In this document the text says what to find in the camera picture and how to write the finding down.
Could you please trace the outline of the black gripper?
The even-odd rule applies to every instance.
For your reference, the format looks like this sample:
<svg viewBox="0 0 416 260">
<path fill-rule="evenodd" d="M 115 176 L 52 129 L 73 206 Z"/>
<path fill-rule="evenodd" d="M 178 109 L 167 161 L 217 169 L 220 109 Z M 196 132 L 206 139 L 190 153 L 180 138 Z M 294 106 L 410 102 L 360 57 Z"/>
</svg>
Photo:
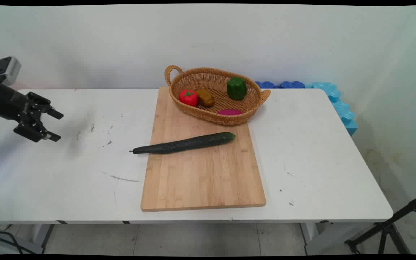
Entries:
<svg viewBox="0 0 416 260">
<path fill-rule="evenodd" d="M 40 140 L 57 142 L 60 135 L 50 132 L 41 124 L 41 114 L 61 120 L 64 115 L 52 107 L 51 101 L 34 92 L 22 94 L 5 84 L 0 83 L 0 117 L 18 123 L 14 132 L 38 143 Z"/>
</svg>

